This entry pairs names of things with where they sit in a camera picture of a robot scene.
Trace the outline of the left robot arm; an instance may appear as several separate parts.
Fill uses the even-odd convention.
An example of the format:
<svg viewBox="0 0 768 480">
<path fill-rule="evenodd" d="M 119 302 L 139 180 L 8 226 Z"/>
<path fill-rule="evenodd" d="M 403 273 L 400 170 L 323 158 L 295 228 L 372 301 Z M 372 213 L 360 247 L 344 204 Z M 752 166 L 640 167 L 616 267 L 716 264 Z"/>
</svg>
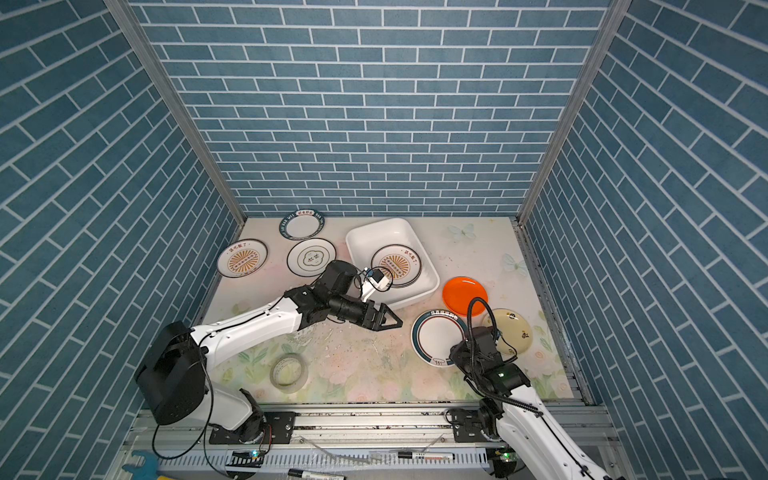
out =
<svg viewBox="0 0 768 480">
<path fill-rule="evenodd" d="M 347 290 L 345 285 L 328 288 L 315 282 L 225 321 L 194 328 L 174 322 L 164 327 L 135 376 L 156 424 L 197 418 L 228 432 L 239 443 L 262 440 L 267 423 L 253 395 L 214 383 L 210 371 L 247 349 L 329 316 L 371 331 L 403 325 L 386 304 L 353 298 Z"/>
</svg>

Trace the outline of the flower outline white plate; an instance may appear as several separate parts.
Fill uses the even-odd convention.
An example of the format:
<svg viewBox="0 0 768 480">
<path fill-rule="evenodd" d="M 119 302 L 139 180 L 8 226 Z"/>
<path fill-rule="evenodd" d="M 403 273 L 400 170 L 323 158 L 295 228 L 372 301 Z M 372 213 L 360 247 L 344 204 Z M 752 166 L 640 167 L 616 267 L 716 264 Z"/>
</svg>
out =
<svg viewBox="0 0 768 480">
<path fill-rule="evenodd" d="M 291 273 L 309 278 L 322 274 L 336 257 L 336 248 L 330 241 L 312 238 L 297 243 L 289 251 L 286 264 Z"/>
</svg>

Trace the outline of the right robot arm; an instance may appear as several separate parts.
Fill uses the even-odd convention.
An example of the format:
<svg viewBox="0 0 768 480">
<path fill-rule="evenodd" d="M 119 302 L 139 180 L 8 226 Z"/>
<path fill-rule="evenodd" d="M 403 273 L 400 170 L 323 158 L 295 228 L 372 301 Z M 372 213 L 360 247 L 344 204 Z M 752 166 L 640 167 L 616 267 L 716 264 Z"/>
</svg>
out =
<svg viewBox="0 0 768 480">
<path fill-rule="evenodd" d="M 467 340 L 450 358 L 485 400 L 491 433 L 509 445 L 537 479 L 609 479 L 544 406 L 530 380 L 494 342 Z"/>
</svg>

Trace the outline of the green red ring plate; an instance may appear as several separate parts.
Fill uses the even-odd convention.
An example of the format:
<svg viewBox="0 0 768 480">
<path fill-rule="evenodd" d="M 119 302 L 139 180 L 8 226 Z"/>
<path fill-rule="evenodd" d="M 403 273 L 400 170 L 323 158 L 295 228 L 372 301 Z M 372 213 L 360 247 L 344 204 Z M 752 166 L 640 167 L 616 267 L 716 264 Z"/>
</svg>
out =
<svg viewBox="0 0 768 480">
<path fill-rule="evenodd" d="M 417 356 L 427 364 L 447 368 L 454 366 L 451 349 L 466 339 L 464 320 L 449 310 L 435 309 L 422 313 L 413 323 L 411 343 Z"/>
</svg>

